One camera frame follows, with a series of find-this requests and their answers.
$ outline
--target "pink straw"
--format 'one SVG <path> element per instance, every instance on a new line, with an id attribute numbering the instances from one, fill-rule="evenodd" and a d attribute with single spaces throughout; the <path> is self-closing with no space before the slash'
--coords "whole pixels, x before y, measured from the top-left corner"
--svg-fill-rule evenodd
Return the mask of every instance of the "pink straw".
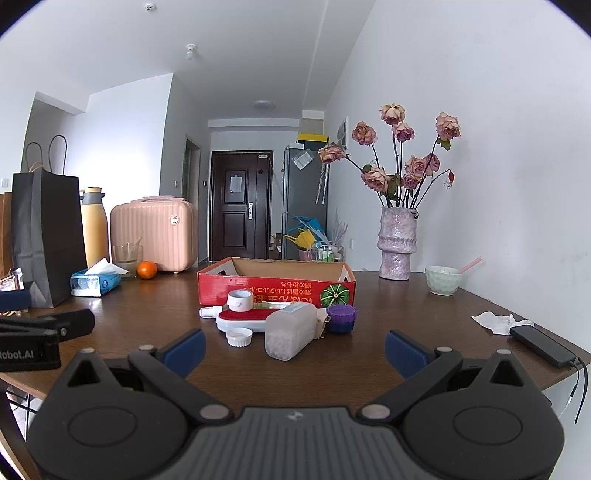
<path id="1" fill-rule="evenodd" d="M 464 273 L 466 270 L 471 269 L 474 265 L 476 265 L 476 264 L 478 264 L 480 262 L 482 262 L 482 257 L 478 257 L 476 260 L 472 260 L 470 263 L 468 263 L 468 265 L 466 265 L 465 267 L 461 268 L 458 273 Z"/>

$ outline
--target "dried flower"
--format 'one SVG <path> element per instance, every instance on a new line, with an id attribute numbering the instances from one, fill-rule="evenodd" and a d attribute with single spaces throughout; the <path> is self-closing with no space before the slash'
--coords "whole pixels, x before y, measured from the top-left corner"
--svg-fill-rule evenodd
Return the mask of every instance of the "dried flower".
<path id="1" fill-rule="evenodd" d="M 332 163 L 346 157 L 343 149 L 335 143 L 326 145 L 324 148 L 321 148 L 318 153 L 320 154 L 322 163 Z"/>
<path id="2" fill-rule="evenodd" d="M 353 140 L 359 145 L 371 145 L 378 139 L 376 132 L 365 122 L 359 122 L 357 128 L 353 130 Z"/>
<path id="3" fill-rule="evenodd" d="M 402 185 L 407 190 L 414 190 L 415 188 L 417 188 L 419 181 L 420 179 L 408 173 L 404 177 L 402 177 Z"/>
<path id="4" fill-rule="evenodd" d="M 414 155 L 411 155 L 410 160 L 404 167 L 407 175 L 411 175 L 415 177 L 418 181 L 421 181 L 423 175 L 425 174 L 425 168 L 427 168 L 427 164 L 424 158 L 418 158 Z"/>
<path id="5" fill-rule="evenodd" d="M 454 137 L 461 137 L 460 125 L 457 123 L 457 118 L 441 112 L 435 120 L 435 130 L 437 135 L 443 141 L 451 140 Z"/>
<path id="6" fill-rule="evenodd" d="M 400 122 L 404 122 L 404 107 L 402 105 L 389 103 L 379 111 L 382 112 L 382 120 L 388 125 L 398 125 Z"/>
<path id="7" fill-rule="evenodd" d="M 396 135 L 396 139 L 399 142 L 406 142 L 406 140 L 414 138 L 414 130 L 404 122 L 400 122 L 398 125 L 392 126 L 392 133 Z"/>
<path id="8" fill-rule="evenodd" d="M 448 181 L 444 183 L 444 185 L 447 187 L 448 190 L 450 188 L 452 188 L 453 181 L 455 180 L 455 178 L 456 177 L 454 176 L 453 172 L 450 170 L 449 173 L 447 174 Z"/>
<path id="9" fill-rule="evenodd" d="M 376 192 L 387 192 L 390 176 L 386 175 L 383 168 L 372 167 L 370 171 L 361 174 L 361 180 Z"/>
<path id="10" fill-rule="evenodd" d="M 439 171 L 439 167 L 441 166 L 441 162 L 439 162 L 439 159 L 437 158 L 435 153 L 430 153 L 423 160 L 425 161 L 425 165 L 426 165 L 425 171 L 427 172 L 427 176 L 430 177 L 434 173 L 437 173 Z"/>

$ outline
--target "purple container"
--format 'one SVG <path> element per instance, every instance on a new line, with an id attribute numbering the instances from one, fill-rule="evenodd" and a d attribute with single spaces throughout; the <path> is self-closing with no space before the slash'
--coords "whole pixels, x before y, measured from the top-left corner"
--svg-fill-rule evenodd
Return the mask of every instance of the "purple container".
<path id="1" fill-rule="evenodd" d="M 330 322 L 326 326 L 329 332 L 349 333 L 355 326 L 357 309 L 352 305 L 331 305 L 326 309 Z"/>

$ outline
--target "pumpkin illustration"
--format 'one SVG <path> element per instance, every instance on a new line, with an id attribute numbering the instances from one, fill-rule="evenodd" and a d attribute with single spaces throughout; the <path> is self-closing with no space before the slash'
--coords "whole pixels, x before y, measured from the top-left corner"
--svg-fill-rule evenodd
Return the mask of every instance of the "pumpkin illustration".
<path id="1" fill-rule="evenodd" d="M 349 302 L 349 289 L 340 283 L 333 283 L 320 294 L 320 304 L 326 308 L 331 305 L 345 305 Z"/>

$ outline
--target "orange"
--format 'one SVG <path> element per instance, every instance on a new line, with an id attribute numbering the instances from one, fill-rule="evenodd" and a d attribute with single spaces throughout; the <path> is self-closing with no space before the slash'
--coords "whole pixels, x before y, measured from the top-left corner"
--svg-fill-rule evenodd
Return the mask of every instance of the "orange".
<path id="1" fill-rule="evenodd" d="M 158 273 L 158 267 L 154 262 L 142 262 L 138 265 L 138 277 L 145 280 L 154 278 Z"/>

